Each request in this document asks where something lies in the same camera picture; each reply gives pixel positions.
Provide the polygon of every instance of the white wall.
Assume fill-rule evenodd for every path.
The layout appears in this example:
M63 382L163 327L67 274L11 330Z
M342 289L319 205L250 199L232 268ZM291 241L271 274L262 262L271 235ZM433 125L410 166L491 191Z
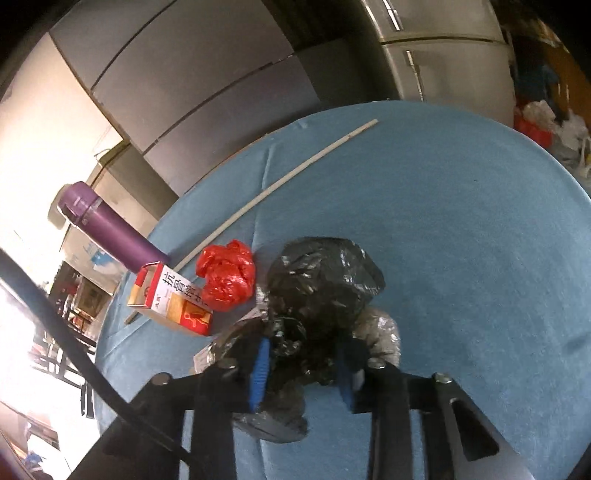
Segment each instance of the white wall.
M65 231L47 220L59 188L86 181L120 141L45 35L0 102L0 247L34 281L61 262Z

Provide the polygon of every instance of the blue cloth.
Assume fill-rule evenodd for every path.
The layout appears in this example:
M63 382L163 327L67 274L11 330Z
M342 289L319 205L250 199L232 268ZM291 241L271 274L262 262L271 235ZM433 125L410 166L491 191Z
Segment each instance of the blue cloth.
M376 102L317 113L259 140L198 183L150 239L173 262L261 190L365 122L216 241L252 246L258 281L289 240L350 238L382 269L373 304L398 322L401 368L449 372L537 480L565 478L591 440L591 202L525 136L470 113ZM194 278L194 264L182 272ZM96 363L128 400L157 372L184 376L205 338L142 318L115 296ZM215 329L250 305L215 315ZM236 434L241 480L358 480L368 416L336 388L307 389L310 434L274 445ZM104 430L113 413L95 406Z

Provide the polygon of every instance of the wooden stick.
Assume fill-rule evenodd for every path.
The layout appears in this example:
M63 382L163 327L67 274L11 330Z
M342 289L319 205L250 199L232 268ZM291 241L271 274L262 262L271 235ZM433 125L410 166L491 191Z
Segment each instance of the wooden stick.
M234 222L236 222L240 217L242 217L245 213L249 212L253 207L261 203L264 199L266 199L271 193L276 191L279 187L285 185L288 181L290 181L293 177L295 177L298 173L301 173L305 169L307 169L310 165L320 160L325 155L329 154L333 150L339 148L345 142L351 140L353 137L356 137L360 133L365 132L368 128L371 128L375 124L377 124L377 119L373 119L367 122L365 125L361 125L361 127L356 128L352 132L346 134L344 137L339 138L336 142L331 143L328 147L320 150L316 155L310 157L305 162L298 165L294 168L291 172L281 177L272 185L268 186L265 190L263 190L259 195L254 197L250 202L248 202L244 207L234 213L228 220L223 222L219 227L217 227L205 240L196 246L191 253L189 253L185 258L183 258L175 267L174 271L180 271L185 265L187 265L193 258L195 258L203 248L208 246L211 242L213 242L218 236L220 236L228 227L230 227ZM138 312L133 312L129 315L124 323L126 325L132 323L137 316L139 315Z

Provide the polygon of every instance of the silver door handle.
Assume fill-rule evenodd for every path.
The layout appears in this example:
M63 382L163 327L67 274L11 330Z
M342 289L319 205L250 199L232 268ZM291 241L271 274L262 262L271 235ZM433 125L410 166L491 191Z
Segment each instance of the silver door handle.
M417 82L418 96L421 101L424 102L425 98L423 96L423 92L425 88L423 87L423 79L421 78L421 68L418 66L418 63L414 61L413 52L410 50L405 50L404 60L406 60L407 65L413 70L414 79Z
M392 20L392 23L394 24L394 28L399 32L404 30L404 27L402 26L402 21L400 20L400 15L398 15L398 11L392 6L390 0L382 1L384 2L390 20Z

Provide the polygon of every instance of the crumpled red bag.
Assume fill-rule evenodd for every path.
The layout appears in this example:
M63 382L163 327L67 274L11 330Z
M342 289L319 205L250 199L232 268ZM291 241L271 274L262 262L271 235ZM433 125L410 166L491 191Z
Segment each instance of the crumpled red bag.
M252 252L238 240L225 247L204 248L197 259L196 272L205 278L201 298L213 310L227 312L254 293L256 269Z

